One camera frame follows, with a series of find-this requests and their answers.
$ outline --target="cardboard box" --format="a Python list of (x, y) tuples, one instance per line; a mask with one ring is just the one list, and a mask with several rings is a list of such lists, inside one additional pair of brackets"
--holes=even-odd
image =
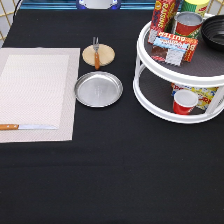
[(176, 15), (180, 0), (157, 0), (152, 15), (148, 43), (153, 44), (157, 33), (165, 31), (169, 21)]
[(209, 106), (209, 104), (212, 101), (212, 98), (214, 97), (215, 93), (218, 90), (218, 87), (213, 87), (213, 88), (199, 88), (199, 87), (189, 87), (189, 86), (184, 86), (184, 85), (180, 85), (180, 84), (175, 84), (172, 83), (171, 84), (173, 91), (172, 91), (172, 96), (174, 96), (174, 94), (181, 89), (187, 89), (190, 90), (194, 93), (198, 94), (198, 104), (196, 107), (202, 109), (202, 110), (206, 110)]
[(182, 43), (189, 44), (187, 52), (184, 56), (184, 61), (190, 62), (192, 60), (195, 49), (198, 45), (198, 40), (188, 38), (188, 37), (182, 37), (182, 36), (174, 35), (174, 34), (171, 34), (171, 33), (165, 33), (165, 32), (159, 32), (158, 36), (167, 37), (171, 40), (176, 40), (178, 42), (180, 41)]

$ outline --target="silver plate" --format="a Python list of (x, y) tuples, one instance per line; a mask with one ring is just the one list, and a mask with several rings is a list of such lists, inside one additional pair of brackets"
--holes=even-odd
[(121, 81), (107, 72), (87, 73), (75, 84), (77, 100), (90, 107), (108, 106), (120, 98), (122, 91)]

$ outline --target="food box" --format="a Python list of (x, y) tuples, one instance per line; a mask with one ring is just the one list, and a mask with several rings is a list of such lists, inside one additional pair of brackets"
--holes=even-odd
[(181, 41), (172, 40), (168, 37), (156, 37), (151, 51), (151, 58), (156, 61), (180, 66), (187, 48), (188, 44)]
[(178, 36), (178, 35), (174, 35), (174, 34), (170, 34), (170, 33), (165, 33), (165, 32), (159, 32), (158, 36), (167, 37), (171, 40), (177, 40), (177, 41), (181, 41), (183, 43), (189, 44), (187, 52), (184, 56), (184, 61), (188, 61), (188, 62), (191, 61), (191, 59), (194, 55), (195, 49), (197, 47), (197, 44), (198, 44), (198, 40), (188, 38), (188, 37), (182, 37), (182, 36)]
[(180, 0), (157, 0), (152, 15), (148, 43), (153, 44), (159, 31), (165, 31), (176, 15)]
[(173, 91), (172, 91), (172, 96), (181, 89), (187, 89), (190, 90), (194, 93), (198, 94), (198, 104), (196, 107), (206, 110), (212, 101), (212, 98), (214, 97), (215, 93), (218, 90), (218, 87), (213, 87), (213, 88), (200, 88), (200, 87), (189, 87), (189, 86), (184, 86), (180, 84), (171, 84)]

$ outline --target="red cup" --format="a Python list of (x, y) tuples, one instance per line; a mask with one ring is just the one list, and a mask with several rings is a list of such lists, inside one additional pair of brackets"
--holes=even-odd
[(198, 104), (198, 95), (190, 90), (181, 89), (174, 94), (173, 111), (176, 114), (188, 115)]

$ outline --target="can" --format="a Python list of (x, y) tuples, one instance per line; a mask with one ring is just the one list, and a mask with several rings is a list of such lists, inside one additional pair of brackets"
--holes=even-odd
[(197, 39), (203, 18), (195, 12), (180, 12), (175, 17), (172, 33)]
[(195, 12), (204, 17), (210, 0), (185, 0), (181, 7), (181, 12)]

